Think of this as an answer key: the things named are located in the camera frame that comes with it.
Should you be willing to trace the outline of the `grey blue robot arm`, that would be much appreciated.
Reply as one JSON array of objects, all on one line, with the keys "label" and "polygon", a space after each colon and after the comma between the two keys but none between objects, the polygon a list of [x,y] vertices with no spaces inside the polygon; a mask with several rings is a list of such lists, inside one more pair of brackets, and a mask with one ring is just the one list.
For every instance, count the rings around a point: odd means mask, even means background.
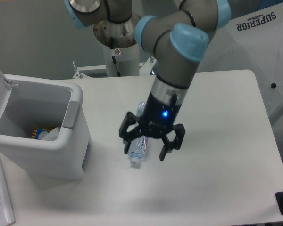
[{"label": "grey blue robot arm", "polygon": [[208,47],[208,34],[231,18],[228,1],[182,0],[177,12],[164,18],[144,16],[135,27],[129,25],[133,19],[129,0],[67,0],[65,5],[77,27],[101,26],[103,44],[124,48],[130,38],[157,61],[143,114],[128,112],[120,126],[124,152],[141,136],[163,141],[160,160],[180,149],[185,128],[175,119]]}]

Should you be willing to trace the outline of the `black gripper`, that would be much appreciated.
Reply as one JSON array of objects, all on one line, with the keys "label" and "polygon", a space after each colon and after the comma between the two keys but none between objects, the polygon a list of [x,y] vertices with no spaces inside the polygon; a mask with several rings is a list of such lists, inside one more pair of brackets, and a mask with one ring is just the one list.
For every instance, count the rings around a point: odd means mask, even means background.
[{"label": "black gripper", "polygon": [[[159,154],[160,161],[163,161],[166,154],[173,149],[181,148],[185,135],[183,124],[174,125],[181,105],[178,105],[178,95],[173,93],[170,102],[165,104],[156,99],[153,94],[149,94],[146,106],[142,116],[139,118],[132,112],[127,112],[119,128],[119,137],[123,139],[124,154],[127,154],[131,142],[143,135],[151,138],[161,138],[164,146]],[[131,125],[137,124],[133,129],[128,131]],[[167,135],[174,131],[175,138],[170,141]]]}]

